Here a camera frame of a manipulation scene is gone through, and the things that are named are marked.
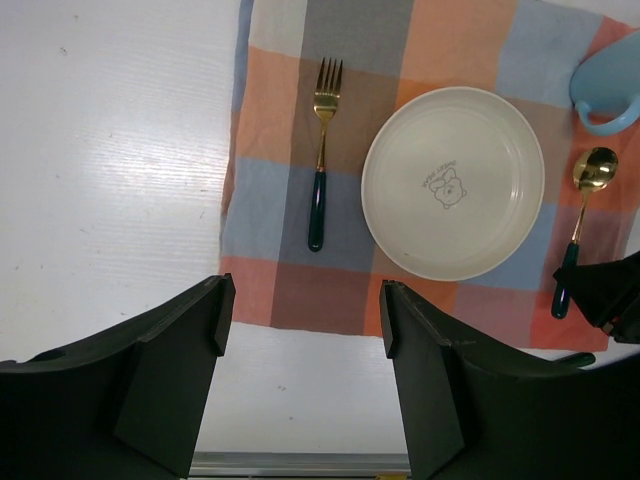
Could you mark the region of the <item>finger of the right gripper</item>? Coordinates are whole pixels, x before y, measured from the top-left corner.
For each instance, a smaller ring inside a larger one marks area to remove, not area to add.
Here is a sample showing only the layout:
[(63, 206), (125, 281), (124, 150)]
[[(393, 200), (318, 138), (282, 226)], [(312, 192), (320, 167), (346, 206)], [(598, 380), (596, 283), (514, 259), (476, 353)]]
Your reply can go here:
[(573, 301), (595, 328), (638, 328), (639, 253), (590, 265), (578, 265), (577, 255), (577, 249), (568, 249), (553, 274), (552, 316), (564, 318)]

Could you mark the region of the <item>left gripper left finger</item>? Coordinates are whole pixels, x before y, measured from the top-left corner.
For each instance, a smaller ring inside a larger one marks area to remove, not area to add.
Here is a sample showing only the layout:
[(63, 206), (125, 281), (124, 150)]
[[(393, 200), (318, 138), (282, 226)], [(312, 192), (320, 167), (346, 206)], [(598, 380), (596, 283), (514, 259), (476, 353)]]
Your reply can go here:
[(234, 297), (230, 275), (212, 276), (97, 334), (3, 361), (2, 477), (186, 478)]

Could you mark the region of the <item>checkered orange blue cloth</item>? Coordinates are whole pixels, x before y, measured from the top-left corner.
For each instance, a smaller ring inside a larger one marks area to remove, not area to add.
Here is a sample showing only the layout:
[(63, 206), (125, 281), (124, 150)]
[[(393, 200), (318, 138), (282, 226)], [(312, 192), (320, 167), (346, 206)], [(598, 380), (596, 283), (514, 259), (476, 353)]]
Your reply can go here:
[[(594, 12), (544, 1), (245, 1), (241, 5), (225, 180), (221, 265), (238, 291), (239, 322), (378, 336), (386, 280), (515, 347), (596, 352), (608, 337), (577, 308), (551, 313), (554, 271), (578, 215), (579, 155), (605, 146), (620, 159), (594, 195), (581, 259), (621, 258), (639, 217), (639, 130), (598, 138), (580, 124), (569, 81), (589, 56), (634, 32)], [(313, 110), (323, 58), (343, 62), (326, 141), (324, 244), (307, 246), (321, 122)], [(364, 217), (361, 178), (384, 123), (416, 97), (473, 87), (512, 103), (543, 154), (545, 190), (521, 246), (493, 270), (434, 281), (394, 264)]]

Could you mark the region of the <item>light blue mug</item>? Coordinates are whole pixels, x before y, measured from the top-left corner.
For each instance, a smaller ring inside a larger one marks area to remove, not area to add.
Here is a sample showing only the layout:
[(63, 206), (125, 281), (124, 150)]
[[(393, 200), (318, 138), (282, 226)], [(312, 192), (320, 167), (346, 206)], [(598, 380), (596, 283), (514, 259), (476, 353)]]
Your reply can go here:
[(569, 93), (585, 129), (610, 136), (639, 120), (639, 32), (633, 32), (584, 61)]

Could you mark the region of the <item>gold knife green handle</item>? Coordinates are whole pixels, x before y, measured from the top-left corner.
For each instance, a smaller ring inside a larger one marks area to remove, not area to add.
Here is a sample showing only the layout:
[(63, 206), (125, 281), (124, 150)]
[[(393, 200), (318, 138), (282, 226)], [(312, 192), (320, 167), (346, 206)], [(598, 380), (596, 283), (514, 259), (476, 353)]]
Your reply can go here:
[(555, 360), (555, 363), (557, 364), (568, 365), (574, 368), (584, 368), (593, 365), (595, 362), (595, 355), (587, 352), (573, 353)]

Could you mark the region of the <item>gold fork green handle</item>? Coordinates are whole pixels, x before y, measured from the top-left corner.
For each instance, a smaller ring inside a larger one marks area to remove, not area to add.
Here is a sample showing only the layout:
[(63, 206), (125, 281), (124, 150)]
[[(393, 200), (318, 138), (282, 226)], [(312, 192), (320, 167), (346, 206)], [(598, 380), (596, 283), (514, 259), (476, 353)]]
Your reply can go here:
[(339, 106), (342, 75), (342, 61), (333, 58), (322, 59), (313, 101), (313, 110), (321, 122), (321, 130), (307, 236), (307, 246), (311, 252), (319, 252), (324, 244), (327, 197), (326, 141), (329, 122)]

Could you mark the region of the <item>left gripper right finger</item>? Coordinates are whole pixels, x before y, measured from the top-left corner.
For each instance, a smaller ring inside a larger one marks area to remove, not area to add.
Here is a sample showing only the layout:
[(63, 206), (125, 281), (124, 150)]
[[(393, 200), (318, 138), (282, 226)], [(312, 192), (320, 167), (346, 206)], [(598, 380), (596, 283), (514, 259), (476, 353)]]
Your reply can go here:
[(415, 479), (635, 479), (639, 359), (583, 370), (512, 348), (406, 285), (380, 291)]

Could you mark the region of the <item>cream ceramic plate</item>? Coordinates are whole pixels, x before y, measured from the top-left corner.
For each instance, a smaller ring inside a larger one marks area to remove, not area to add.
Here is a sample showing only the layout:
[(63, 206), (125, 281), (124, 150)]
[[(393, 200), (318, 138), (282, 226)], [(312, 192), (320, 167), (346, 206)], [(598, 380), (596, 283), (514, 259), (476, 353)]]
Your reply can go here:
[(463, 86), (399, 108), (376, 134), (361, 178), (380, 250), (413, 275), (449, 282), (504, 263), (534, 227), (544, 190), (541, 146), (524, 115)]

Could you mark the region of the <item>gold spoon green handle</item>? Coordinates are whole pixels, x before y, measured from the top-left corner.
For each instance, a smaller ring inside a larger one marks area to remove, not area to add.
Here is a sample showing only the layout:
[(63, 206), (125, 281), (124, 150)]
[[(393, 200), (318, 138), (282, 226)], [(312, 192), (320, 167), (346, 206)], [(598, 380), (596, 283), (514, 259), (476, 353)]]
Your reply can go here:
[(578, 219), (564, 254), (562, 268), (577, 265), (584, 216), (589, 197), (591, 194), (605, 189), (612, 182), (617, 168), (617, 154), (607, 147), (595, 147), (583, 153), (576, 161), (572, 178), (574, 186), (581, 194), (582, 200)]

